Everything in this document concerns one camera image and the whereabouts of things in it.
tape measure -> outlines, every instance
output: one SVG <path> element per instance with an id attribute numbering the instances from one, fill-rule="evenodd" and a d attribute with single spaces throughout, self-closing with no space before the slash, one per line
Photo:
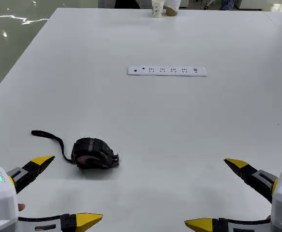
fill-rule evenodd
<path id="1" fill-rule="evenodd" d="M 118 154 L 114 155 L 113 150 L 101 139 L 81 138 L 77 140 L 73 145 L 71 159 L 68 159 L 64 154 L 64 144 L 61 138 L 41 130 L 32 130 L 31 134 L 56 140 L 60 144 L 64 159 L 81 169 L 108 169 L 119 165 Z"/>

human hand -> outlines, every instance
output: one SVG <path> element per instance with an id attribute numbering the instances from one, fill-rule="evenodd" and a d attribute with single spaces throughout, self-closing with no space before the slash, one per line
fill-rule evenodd
<path id="1" fill-rule="evenodd" d="M 22 211 L 25 208 L 25 204 L 18 204 L 18 210 Z"/>

glossy floor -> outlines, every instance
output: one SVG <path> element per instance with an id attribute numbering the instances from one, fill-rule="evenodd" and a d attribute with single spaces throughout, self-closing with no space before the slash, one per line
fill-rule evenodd
<path id="1" fill-rule="evenodd" d="M 267 11 L 282 11 L 282 0 L 276 0 Z M 219 9 L 215 1 L 210 10 Z M 21 56 L 34 36 L 58 7 L 96 8 L 97 0 L 0 0 L 0 82 Z M 188 9 L 202 4 L 191 0 Z"/>

white power strip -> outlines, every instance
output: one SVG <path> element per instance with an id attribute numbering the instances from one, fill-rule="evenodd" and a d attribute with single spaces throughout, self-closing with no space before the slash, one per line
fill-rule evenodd
<path id="1" fill-rule="evenodd" d="M 205 68 L 194 66 L 132 66 L 128 67 L 128 75 L 157 76 L 206 76 Z"/>

white table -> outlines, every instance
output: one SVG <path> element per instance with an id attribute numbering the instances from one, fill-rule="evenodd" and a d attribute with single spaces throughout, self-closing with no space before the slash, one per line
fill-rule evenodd
<path id="1" fill-rule="evenodd" d="M 208 77 L 128 76 L 130 64 L 205 66 Z M 80 172 L 32 129 L 61 137 L 68 155 L 78 138 L 103 139 L 121 164 Z M 104 214 L 92 232 L 265 218 L 270 204 L 223 159 L 282 171 L 282 23 L 262 12 L 56 10 L 0 84 L 0 166 L 50 154 L 19 194 L 22 216 Z"/>

